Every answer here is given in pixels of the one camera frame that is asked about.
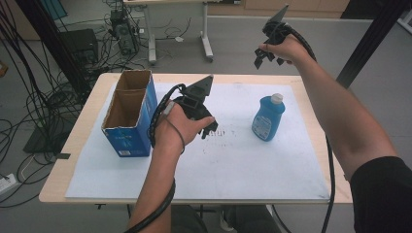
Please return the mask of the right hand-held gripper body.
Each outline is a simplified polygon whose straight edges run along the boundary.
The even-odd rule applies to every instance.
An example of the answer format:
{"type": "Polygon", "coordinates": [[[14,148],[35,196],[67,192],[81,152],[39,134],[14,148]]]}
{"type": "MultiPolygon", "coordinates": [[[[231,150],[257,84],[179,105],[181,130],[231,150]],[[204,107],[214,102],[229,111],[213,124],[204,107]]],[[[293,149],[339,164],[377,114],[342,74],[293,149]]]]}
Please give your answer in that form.
{"type": "Polygon", "coordinates": [[[286,4],[264,24],[262,32],[267,37],[266,44],[279,45],[291,34],[292,28],[286,22],[283,22],[288,7],[289,5],[286,4]]]}

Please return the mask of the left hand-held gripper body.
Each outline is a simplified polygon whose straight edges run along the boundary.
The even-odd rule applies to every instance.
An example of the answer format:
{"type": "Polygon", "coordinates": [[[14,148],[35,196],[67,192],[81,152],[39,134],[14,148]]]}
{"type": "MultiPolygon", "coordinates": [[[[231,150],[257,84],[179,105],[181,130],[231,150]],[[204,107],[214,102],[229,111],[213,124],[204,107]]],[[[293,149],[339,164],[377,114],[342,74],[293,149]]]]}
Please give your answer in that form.
{"type": "Polygon", "coordinates": [[[202,80],[185,87],[181,96],[175,99],[189,119],[199,120],[211,114],[204,106],[205,98],[210,94],[214,76],[209,75],[202,80]]]}

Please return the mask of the blue bottle with white cap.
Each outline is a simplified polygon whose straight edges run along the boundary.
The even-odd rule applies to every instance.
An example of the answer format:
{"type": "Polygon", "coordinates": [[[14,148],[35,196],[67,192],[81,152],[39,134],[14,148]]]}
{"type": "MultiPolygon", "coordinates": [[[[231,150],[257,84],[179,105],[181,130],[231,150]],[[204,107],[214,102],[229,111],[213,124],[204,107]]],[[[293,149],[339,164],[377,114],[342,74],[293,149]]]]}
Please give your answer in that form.
{"type": "Polygon", "coordinates": [[[284,96],[274,93],[271,96],[262,97],[259,101],[260,107],[252,123],[252,131],[264,142],[271,141],[280,124],[282,115],[286,109],[284,96]]]}

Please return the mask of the blue cardboard box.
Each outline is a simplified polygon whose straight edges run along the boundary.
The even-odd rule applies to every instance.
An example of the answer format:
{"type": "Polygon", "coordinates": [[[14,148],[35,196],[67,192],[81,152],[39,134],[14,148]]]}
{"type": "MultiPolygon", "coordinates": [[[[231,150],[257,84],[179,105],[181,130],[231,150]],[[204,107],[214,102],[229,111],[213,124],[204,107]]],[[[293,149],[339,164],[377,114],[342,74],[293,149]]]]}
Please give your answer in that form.
{"type": "Polygon", "coordinates": [[[157,105],[151,71],[121,73],[101,126],[118,156],[150,155],[149,127],[157,105]]]}

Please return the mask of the person's right hand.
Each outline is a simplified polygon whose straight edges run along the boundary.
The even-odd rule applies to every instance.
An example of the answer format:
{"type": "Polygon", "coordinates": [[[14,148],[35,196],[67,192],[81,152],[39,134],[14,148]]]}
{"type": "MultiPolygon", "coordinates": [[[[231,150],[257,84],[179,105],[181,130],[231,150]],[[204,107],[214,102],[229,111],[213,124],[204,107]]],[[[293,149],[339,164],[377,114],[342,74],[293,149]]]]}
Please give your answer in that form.
{"type": "Polygon", "coordinates": [[[279,45],[260,44],[258,47],[263,51],[273,53],[275,56],[295,66],[312,61],[308,51],[293,35],[288,35],[279,45]]]}

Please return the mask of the person's left hand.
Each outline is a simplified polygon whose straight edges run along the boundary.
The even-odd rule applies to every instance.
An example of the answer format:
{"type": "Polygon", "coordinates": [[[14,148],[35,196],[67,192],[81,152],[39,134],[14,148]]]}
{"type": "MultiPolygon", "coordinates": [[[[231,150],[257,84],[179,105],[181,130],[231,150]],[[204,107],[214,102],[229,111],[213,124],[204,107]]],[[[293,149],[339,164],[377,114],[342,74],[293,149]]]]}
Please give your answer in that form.
{"type": "Polygon", "coordinates": [[[185,146],[214,121],[213,116],[206,116],[199,120],[189,119],[179,104],[169,101],[155,128],[154,154],[174,156],[182,154],[185,146]]]}

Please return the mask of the person's white shoe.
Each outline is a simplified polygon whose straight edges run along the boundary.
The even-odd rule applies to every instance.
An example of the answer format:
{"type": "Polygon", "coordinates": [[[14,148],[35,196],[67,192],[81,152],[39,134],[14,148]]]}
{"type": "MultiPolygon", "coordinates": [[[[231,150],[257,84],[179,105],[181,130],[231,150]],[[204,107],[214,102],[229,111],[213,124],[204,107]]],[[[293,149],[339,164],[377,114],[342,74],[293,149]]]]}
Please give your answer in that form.
{"type": "Polygon", "coordinates": [[[220,227],[223,231],[230,232],[233,231],[234,228],[226,221],[224,216],[224,211],[221,211],[220,214],[220,227]]]}

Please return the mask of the black computer tower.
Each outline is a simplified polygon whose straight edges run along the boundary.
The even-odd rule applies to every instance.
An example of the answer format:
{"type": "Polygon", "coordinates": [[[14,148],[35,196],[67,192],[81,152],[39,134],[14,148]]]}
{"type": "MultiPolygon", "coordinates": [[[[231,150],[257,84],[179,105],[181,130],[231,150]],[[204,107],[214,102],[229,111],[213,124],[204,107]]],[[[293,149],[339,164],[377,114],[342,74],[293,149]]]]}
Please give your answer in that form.
{"type": "Polygon", "coordinates": [[[124,10],[112,10],[110,21],[115,37],[119,41],[120,53],[122,55],[130,55],[138,51],[136,38],[132,31],[132,27],[125,16],[124,10]]]}

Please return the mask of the black equipment case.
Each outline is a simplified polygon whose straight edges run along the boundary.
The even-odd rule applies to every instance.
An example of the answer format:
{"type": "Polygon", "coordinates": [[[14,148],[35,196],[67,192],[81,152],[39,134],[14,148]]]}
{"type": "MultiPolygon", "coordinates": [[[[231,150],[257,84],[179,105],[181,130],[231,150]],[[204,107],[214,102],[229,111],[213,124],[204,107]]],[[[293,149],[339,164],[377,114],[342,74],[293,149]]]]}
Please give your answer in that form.
{"type": "Polygon", "coordinates": [[[95,64],[98,61],[98,43],[92,29],[59,33],[60,39],[80,64],[95,64]]]}

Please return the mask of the black floor plate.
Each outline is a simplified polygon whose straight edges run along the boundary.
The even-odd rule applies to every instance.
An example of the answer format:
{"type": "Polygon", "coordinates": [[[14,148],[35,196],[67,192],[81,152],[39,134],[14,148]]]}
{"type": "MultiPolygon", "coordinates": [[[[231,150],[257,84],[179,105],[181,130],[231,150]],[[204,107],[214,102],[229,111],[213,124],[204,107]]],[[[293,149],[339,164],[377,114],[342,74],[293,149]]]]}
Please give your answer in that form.
{"type": "Polygon", "coordinates": [[[53,117],[38,121],[34,132],[31,134],[23,150],[28,153],[60,153],[74,124],[75,120],[62,117],[53,117]]]}

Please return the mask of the person's black sleeve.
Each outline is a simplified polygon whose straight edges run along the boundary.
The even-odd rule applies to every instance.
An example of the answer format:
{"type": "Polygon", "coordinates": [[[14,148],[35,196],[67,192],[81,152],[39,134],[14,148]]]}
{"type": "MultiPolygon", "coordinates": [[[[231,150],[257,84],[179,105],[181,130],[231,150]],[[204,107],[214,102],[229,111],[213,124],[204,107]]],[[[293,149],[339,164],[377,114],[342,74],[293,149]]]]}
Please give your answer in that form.
{"type": "Polygon", "coordinates": [[[412,170],[401,158],[366,162],[350,188],[356,233],[412,233],[412,170]]]}

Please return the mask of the white power strip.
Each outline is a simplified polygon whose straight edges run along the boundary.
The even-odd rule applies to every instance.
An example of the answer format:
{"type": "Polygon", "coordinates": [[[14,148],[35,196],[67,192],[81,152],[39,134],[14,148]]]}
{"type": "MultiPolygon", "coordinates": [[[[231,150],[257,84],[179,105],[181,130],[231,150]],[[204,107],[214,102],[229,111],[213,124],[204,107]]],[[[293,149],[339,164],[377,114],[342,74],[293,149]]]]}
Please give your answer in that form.
{"type": "Polygon", "coordinates": [[[17,185],[17,180],[14,174],[10,174],[0,179],[0,195],[6,193],[17,185]]]}

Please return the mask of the white desk frame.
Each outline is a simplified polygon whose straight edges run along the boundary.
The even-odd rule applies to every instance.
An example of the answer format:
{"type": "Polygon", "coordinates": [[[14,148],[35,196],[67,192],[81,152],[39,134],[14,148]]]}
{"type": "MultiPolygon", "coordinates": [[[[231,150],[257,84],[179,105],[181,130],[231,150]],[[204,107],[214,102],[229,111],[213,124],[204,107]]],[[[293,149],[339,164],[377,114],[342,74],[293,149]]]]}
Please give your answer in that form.
{"type": "Polygon", "coordinates": [[[156,64],[156,37],[153,32],[152,21],[154,17],[151,14],[151,6],[158,6],[164,12],[171,10],[174,14],[187,12],[190,8],[197,6],[202,17],[202,30],[200,39],[204,48],[206,58],[212,62],[214,59],[212,47],[208,37],[208,1],[209,0],[122,0],[127,6],[137,6],[143,11],[148,33],[148,61],[150,64],[156,64]]]}

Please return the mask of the black slanted frame post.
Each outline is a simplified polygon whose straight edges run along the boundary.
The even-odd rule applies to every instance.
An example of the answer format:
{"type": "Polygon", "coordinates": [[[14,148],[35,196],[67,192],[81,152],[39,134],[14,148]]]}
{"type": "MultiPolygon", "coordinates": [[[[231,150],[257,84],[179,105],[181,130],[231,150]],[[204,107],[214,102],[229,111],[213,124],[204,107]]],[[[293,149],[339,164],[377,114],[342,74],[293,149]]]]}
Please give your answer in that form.
{"type": "Polygon", "coordinates": [[[337,82],[349,88],[372,54],[388,35],[411,0],[389,0],[373,19],[360,42],[337,77],[337,82]]]}

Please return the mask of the black metal post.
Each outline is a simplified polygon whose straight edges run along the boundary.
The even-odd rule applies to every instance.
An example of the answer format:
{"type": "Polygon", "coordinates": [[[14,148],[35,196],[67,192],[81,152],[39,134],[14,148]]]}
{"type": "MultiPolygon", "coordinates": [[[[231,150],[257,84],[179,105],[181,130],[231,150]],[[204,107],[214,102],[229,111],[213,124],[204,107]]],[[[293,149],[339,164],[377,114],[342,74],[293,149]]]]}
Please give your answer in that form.
{"type": "Polygon", "coordinates": [[[66,76],[76,93],[86,97],[91,92],[81,69],[62,42],[52,17],[41,0],[15,0],[40,39],[44,42],[58,67],[66,76]]]}

